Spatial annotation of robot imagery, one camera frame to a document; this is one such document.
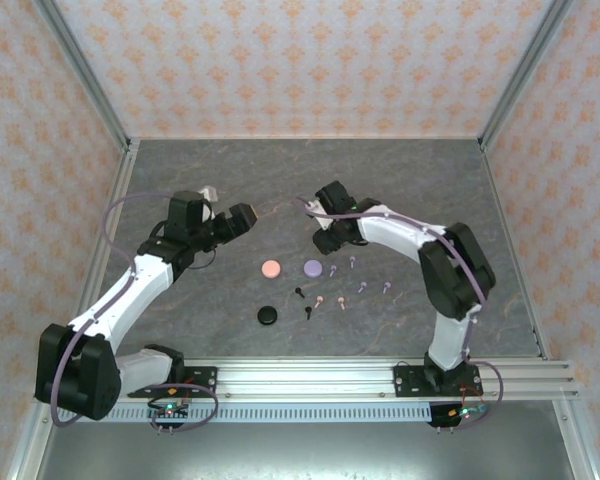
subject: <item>floral wallpaper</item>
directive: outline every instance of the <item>floral wallpaper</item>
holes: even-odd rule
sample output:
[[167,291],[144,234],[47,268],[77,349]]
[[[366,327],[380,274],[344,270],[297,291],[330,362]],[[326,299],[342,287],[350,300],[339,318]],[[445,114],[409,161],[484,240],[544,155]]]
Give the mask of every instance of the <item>floral wallpaper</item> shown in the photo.
[[477,137],[550,0],[60,0],[132,137]]
[[31,0],[0,0],[0,479],[38,337],[67,322],[120,153]]
[[600,0],[576,2],[489,157],[551,352],[600,427]]

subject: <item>enclosure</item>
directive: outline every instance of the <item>enclosure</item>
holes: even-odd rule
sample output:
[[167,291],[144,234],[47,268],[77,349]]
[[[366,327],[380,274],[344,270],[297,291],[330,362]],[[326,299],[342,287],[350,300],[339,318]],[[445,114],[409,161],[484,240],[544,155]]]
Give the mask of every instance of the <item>enclosure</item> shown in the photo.
[[[436,311],[395,251],[316,249],[294,199],[334,180],[474,232],[497,282],[471,355],[504,377],[480,427],[436,435],[431,398],[394,394]],[[158,343],[217,367],[217,418],[156,436],[146,401],[121,397],[52,427],[31,400],[40,334],[127,268],[105,207],[205,185],[257,223],[196,255],[117,354]],[[133,252],[166,210],[127,202],[106,225]],[[148,472],[600,478],[600,0],[0,0],[0,478]]]

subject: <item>purple cable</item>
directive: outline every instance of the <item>purple cable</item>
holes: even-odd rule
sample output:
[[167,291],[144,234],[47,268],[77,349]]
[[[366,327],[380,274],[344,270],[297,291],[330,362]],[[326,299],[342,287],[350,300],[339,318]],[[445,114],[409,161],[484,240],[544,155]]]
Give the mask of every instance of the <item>purple cable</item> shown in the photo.
[[[471,272],[471,269],[467,265],[467,262],[464,261],[464,259],[460,255],[460,253],[454,248],[454,246],[451,244],[451,242],[449,242],[449,240],[444,238],[444,236],[440,235],[438,232],[427,228],[427,226],[424,225],[423,223],[421,223],[413,218],[407,217],[406,215],[400,215],[400,214],[396,214],[396,213],[362,212],[362,213],[347,213],[347,214],[343,214],[343,215],[327,215],[325,213],[316,213],[316,212],[312,212],[308,208],[309,203],[304,198],[298,196],[298,197],[296,197],[296,199],[301,201],[304,204],[303,210],[305,211],[305,213],[307,215],[309,215],[311,217],[326,218],[326,219],[332,219],[332,220],[348,220],[348,219],[356,219],[356,218],[389,218],[392,220],[398,220],[399,222],[403,222],[412,227],[416,227],[420,230],[426,231],[426,233],[430,233],[433,237],[435,237],[436,240],[440,241],[440,243],[442,243],[447,248],[449,253],[451,253],[453,258],[458,262],[458,265],[460,265],[460,268],[462,268],[462,271],[467,276],[469,283],[471,283],[473,290],[476,292],[476,295],[478,297],[478,300],[480,301],[480,304],[483,307],[485,306],[487,299],[485,298],[484,293],[482,292],[482,289],[480,288],[480,285],[478,284],[478,281],[476,280],[476,277],[473,275],[473,273]],[[478,425],[478,424],[482,423],[483,421],[485,421],[487,418],[489,418],[491,415],[493,415],[495,410],[498,408],[498,406],[502,402],[502,397],[504,396],[504,381],[502,380],[502,375],[500,374],[500,371],[495,367],[495,365],[493,365],[489,362],[486,362],[484,360],[475,360],[475,361],[469,360],[469,358],[467,357],[469,340],[471,338],[472,332],[473,332],[473,322],[471,320],[469,320],[469,326],[467,327],[467,335],[465,336],[465,339],[464,339],[464,342],[462,345],[462,359],[468,365],[484,365],[486,367],[489,367],[491,370],[493,370],[498,379],[498,385],[500,387],[500,390],[498,393],[498,398],[496,399],[496,403],[492,409],[489,409],[489,411],[484,416],[480,417],[475,422],[471,422],[468,425],[456,427],[455,430],[464,430],[467,428],[471,428],[471,427],[474,427],[475,425]]]
[[[186,432],[187,430],[193,430],[194,428],[198,428],[201,427],[203,425],[206,425],[207,423],[209,423],[211,421],[211,419],[213,417],[215,417],[218,414],[218,408],[220,407],[220,403],[218,401],[218,396],[214,393],[213,390],[207,388],[207,387],[203,387],[201,385],[195,385],[193,383],[163,383],[161,385],[151,385],[149,387],[146,388],[153,388],[153,389],[158,389],[158,388],[191,388],[194,390],[200,390],[204,393],[206,393],[207,395],[209,395],[211,398],[213,398],[213,402],[215,404],[213,411],[207,415],[205,418],[203,418],[202,420],[200,420],[199,422],[195,422],[195,423],[187,423],[181,427],[172,429],[170,428],[169,431],[171,433],[175,433],[175,432]],[[158,415],[158,412],[160,412],[160,410],[156,410],[155,412],[153,412],[153,415],[151,416],[151,426],[158,431],[158,433],[160,433],[162,431],[162,427],[159,426],[156,423],[156,416]]]
[[72,423],[75,423],[82,415],[75,415],[71,419],[63,422],[60,420],[58,415],[58,392],[60,391],[60,381],[62,380],[62,375],[64,374],[64,370],[67,367],[67,363],[69,363],[69,359],[71,358],[71,353],[73,349],[78,344],[80,337],[87,331],[87,329],[94,323],[98,323],[98,319],[104,315],[104,313],[109,310],[120,298],[127,293],[127,291],[131,288],[133,284],[135,275],[136,275],[136,264],[133,261],[133,257],[131,254],[117,246],[111,238],[109,238],[109,234],[107,233],[107,220],[109,220],[109,216],[115,207],[120,205],[122,202],[126,200],[136,200],[139,198],[171,198],[171,195],[166,192],[141,192],[141,193],[132,193],[130,195],[125,195],[122,198],[119,198],[111,205],[107,207],[107,209],[102,214],[102,218],[100,219],[100,230],[102,233],[102,238],[105,243],[116,252],[118,255],[122,256],[127,262],[129,262],[129,268],[131,269],[131,275],[127,278],[126,283],[122,286],[120,291],[116,293],[111,299],[105,303],[96,313],[93,315],[93,320],[87,320],[85,324],[80,327],[80,329],[73,335],[73,338],[69,341],[69,344],[64,350],[62,357],[60,358],[60,362],[58,363],[58,368],[56,369],[56,373],[53,377],[53,384],[51,386],[51,401],[49,402],[51,407],[51,418],[53,420],[53,424],[56,427],[67,427]]

